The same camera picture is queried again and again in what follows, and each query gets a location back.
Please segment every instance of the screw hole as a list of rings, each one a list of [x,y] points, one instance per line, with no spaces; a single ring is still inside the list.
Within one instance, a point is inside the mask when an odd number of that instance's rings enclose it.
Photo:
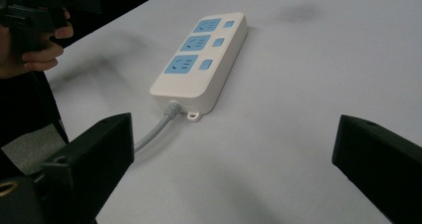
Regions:
[[[199,113],[199,112],[189,112],[186,117],[190,121],[197,121],[201,117],[201,113]]]
[[[16,181],[0,183],[0,197],[6,196],[7,194],[13,192],[16,188],[18,188],[18,182]]]
[[[65,164],[69,162],[69,158],[65,156],[61,156],[61,157],[56,158],[55,162]]]
[[[371,122],[371,121],[367,121],[366,124],[370,125],[370,126],[376,126],[375,122]]]

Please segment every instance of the gray cable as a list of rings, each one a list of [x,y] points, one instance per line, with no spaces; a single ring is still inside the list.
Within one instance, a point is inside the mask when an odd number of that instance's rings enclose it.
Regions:
[[[149,144],[180,112],[181,106],[176,102],[170,102],[164,112],[164,117],[143,139],[134,145],[134,152],[137,153],[147,144]]]

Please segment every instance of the person's hand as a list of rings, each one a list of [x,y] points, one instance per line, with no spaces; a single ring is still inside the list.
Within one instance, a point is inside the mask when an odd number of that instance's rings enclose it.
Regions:
[[[65,9],[66,19],[70,18]],[[16,77],[31,71],[47,71],[58,64],[57,57],[64,53],[63,47],[50,40],[70,38],[74,35],[72,24],[58,28],[53,33],[40,34],[39,39],[43,50],[19,53],[13,43],[9,28],[0,25],[0,79]]]

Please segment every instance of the power strip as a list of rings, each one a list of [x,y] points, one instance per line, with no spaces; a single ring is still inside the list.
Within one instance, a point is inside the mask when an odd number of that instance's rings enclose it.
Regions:
[[[203,17],[149,92],[161,107],[176,102],[198,121],[214,108],[247,33],[241,12]]]

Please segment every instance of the white table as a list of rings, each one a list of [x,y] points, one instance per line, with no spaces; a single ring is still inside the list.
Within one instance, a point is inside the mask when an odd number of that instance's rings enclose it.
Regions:
[[[331,163],[339,118],[422,144],[422,0],[149,0],[68,47],[47,76],[72,140],[130,112],[162,118],[155,78],[200,18],[244,12],[221,96],[145,149],[100,224],[389,223]]]

